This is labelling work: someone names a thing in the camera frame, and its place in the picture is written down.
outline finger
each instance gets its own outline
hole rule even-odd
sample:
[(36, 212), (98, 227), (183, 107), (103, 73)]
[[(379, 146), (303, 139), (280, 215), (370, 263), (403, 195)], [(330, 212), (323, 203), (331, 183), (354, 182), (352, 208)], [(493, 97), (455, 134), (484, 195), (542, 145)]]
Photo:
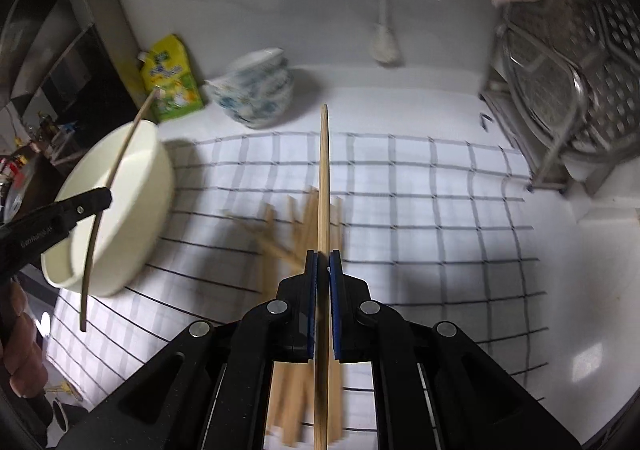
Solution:
[(48, 379), (49, 374), (42, 363), (42, 351), (34, 343), (31, 344), (27, 360), (12, 375), (9, 383), (18, 396), (33, 398), (44, 388)]
[(11, 305), (14, 307), (15, 315), (20, 316), (27, 309), (27, 295), (17, 282), (11, 282)]
[(26, 313), (18, 316), (14, 330), (4, 349), (4, 366), (9, 374), (13, 374), (22, 366), (31, 353), (31, 346), (36, 335), (36, 326)]

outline white towel with black grid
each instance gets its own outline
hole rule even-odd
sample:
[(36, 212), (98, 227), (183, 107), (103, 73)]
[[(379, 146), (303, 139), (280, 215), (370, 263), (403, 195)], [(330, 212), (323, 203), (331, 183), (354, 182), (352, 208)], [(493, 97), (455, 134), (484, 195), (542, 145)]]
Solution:
[[(317, 133), (259, 133), (167, 144), (176, 195), (141, 274), (109, 298), (60, 293), (50, 361), (95, 406), (194, 319), (238, 320), (259, 300), (254, 240), (225, 217), (276, 208), (290, 238), (286, 195), (318, 185)], [(494, 146), (386, 135), (332, 134), (331, 189), (344, 199), (346, 274), (413, 322), (455, 322), (535, 398), (548, 383), (545, 291), (536, 274), (520, 153)], [(286, 275), (283, 266), (281, 274)], [(311, 448), (310, 422), (302, 448)], [(370, 367), (344, 369), (345, 439), (370, 449), (376, 417)], [(269, 437), (266, 448), (279, 442)]]

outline blue gripper pad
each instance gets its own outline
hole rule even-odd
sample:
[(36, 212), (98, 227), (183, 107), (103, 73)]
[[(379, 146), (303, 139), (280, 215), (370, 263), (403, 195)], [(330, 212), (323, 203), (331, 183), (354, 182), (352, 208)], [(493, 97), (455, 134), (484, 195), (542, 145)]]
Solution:
[(337, 279), (342, 278), (340, 251), (334, 249), (329, 254), (329, 289), (331, 292), (331, 324), (334, 338), (334, 359), (340, 359), (340, 305)]
[(314, 357), (314, 345), (316, 341), (316, 289), (318, 288), (318, 253), (314, 251), (306, 252), (306, 268), (305, 273), (311, 272), (311, 286), (309, 286), (309, 305), (308, 319), (306, 321), (306, 339), (308, 345), (306, 347), (309, 359)]

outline detergent pouch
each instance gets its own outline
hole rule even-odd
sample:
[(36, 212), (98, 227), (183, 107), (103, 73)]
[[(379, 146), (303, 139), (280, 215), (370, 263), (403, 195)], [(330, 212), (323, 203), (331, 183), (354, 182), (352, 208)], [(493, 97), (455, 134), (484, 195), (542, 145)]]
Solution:
[(158, 121), (202, 108), (186, 51), (177, 36), (168, 35), (156, 43), (146, 54), (144, 62), (141, 74), (147, 92), (155, 86), (162, 89), (153, 103)]

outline ceramic bowl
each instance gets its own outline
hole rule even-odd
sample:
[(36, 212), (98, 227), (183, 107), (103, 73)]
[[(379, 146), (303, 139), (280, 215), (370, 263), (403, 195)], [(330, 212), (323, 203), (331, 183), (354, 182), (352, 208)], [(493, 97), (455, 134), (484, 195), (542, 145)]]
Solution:
[(228, 73), (206, 81), (210, 101), (249, 128), (271, 124), (292, 100), (293, 78), (282, 49), (264, 49), (233, 62)]

